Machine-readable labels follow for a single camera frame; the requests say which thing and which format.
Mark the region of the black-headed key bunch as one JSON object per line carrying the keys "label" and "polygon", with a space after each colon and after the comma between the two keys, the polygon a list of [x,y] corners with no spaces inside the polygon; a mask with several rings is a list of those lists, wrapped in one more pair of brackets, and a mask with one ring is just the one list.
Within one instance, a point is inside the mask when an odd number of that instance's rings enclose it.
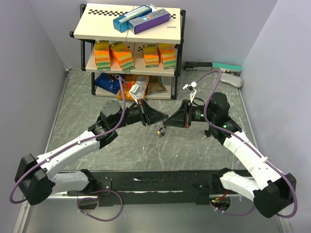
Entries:
{"label": "black-headed key bunch", "polygon": [[167,127],[166,126],[164,126],[164,125],[161,125],[161,126],[159,126],[158,128],[157,128],[157,131],[161,131],[162,133],[164,133],[164,135],[165,135],[165,133],[166,133],[166,131],[167,131]]}

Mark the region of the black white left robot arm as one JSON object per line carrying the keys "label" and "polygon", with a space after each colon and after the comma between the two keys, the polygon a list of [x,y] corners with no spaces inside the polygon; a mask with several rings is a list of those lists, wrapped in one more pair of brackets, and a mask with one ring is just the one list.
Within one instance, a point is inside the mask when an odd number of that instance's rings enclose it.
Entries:
{"label": "black white left robot arm", "polygon": [[100,111],[97,121],[77,138],[45,154],[23,156],[15,176],[15,188],[20,189],[30,205],[37,205],[51,194],[65,191],[91,195],[97,181],[90,171],[61,171],[79,158],[109,145],[118,136],[116,129],[137,122],[149,126],[167,118],[167,114],[152,108],[145,100],[130,107],[110,100]]}

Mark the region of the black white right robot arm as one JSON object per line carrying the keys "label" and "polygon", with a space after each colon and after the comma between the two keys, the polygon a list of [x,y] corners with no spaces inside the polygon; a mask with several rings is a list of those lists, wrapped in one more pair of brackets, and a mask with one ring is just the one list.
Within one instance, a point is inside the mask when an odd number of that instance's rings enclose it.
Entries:
{"label": "black white right robot arm", "polygon": [[233,191],[251,200],[266,218],[278,215],[293,204],[297,212],[296,179],[275,168],[247,138],[242,128],[229,116],[230,105],[223,93],[215,92],[206,105],[183,100],[179,109],[163,122],[164,126],[188,128],[192,122],[207,121],[208,133],[227,148],[252,176],[248,179],[229,168],[213,175],[212,188],[217,193]]}

